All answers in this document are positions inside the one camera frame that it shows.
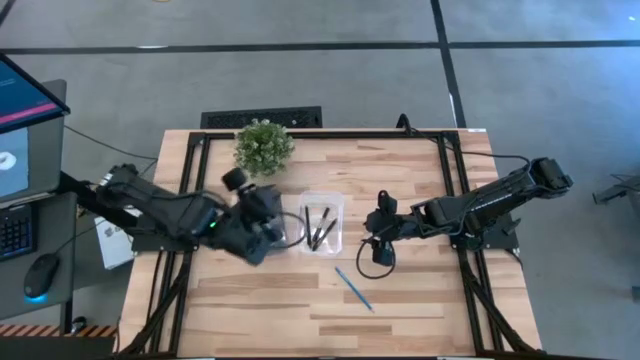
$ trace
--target keyboard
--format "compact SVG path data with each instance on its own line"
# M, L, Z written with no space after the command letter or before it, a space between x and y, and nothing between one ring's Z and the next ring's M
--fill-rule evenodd
M36 251L30 204L0 210L0 261Z
M251 125L253 119L269 119L289 129L322 128L322 108L320 106L253 109L237 111L214 111L202 113L201 129L241 129Z

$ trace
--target white paper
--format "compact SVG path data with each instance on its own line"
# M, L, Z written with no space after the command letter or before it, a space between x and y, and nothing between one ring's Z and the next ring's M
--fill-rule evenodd
M127 212L136 217L140 216L139 210L127 210ZM104 268L111 270L133 260L133 251L131 251L133 238L121 228L104 221L103 217L97 217L94 221L98 232Z

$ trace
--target computer mouse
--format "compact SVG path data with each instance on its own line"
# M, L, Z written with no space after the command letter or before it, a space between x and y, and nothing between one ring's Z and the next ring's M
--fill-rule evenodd
M56 254L39 256L24 277L24 294L30 298L45 294L53 282L58 264L60 259Z

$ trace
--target table leg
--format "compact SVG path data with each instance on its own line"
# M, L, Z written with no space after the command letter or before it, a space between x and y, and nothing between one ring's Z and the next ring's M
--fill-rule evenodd
M73 298L60 305L60 336L71 332L71 316L73 315Z

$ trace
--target clear plastic container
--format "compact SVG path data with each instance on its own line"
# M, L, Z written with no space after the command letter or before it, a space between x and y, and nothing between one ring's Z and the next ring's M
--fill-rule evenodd
M310 237L313 239L317 233L317 238L325 236L326 230L335 219L335 225L326 234L326 237L319 242L315 251L313 244L310 246L307 238L302 241L298 249L303 253L318 256L335 256L342 251L342 223L344 218L344 196L339 192L327 191L305 191L300 195L300 216L305 224L298 225L296 234L303 236L306 227L305 208L309 208L309 230ZM329 209L326 218L323 220L323 214Z

